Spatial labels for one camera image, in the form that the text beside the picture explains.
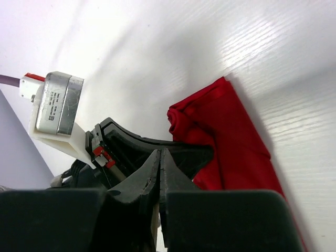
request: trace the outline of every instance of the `folded red fabric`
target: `folded red fabric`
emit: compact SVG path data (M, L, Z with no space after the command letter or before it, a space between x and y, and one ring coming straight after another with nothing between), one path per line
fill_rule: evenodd
M284 195L268 150L225 78L172 105L167 115L174 141L214 149L213 160L194 178L200 188L270 189Z

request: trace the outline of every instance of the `white table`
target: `white table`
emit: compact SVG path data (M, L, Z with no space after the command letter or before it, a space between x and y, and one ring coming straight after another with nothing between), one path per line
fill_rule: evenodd
M85 78L76 121L171 139L166 111L220 76L273 154L307 246L336 242L336 3L4 1L0 73ZM32 105L0 86L27 128ZM35 141L56 175L73 161Z

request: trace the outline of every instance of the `red cloth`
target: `red cloth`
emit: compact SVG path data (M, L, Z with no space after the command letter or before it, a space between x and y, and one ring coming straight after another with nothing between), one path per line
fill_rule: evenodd
M270 154L231 83L212 85L172 105L174 141L211 145L214 159L194 178L204 190L270 189L284 195Z

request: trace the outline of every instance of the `purple cable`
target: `purple cable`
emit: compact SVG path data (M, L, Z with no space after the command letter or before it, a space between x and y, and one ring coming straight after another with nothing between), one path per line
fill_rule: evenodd
M14 86L14 87L19 87L20 86L20 79L10 77L10 76L5 76L5 75L0 75L0 83Z

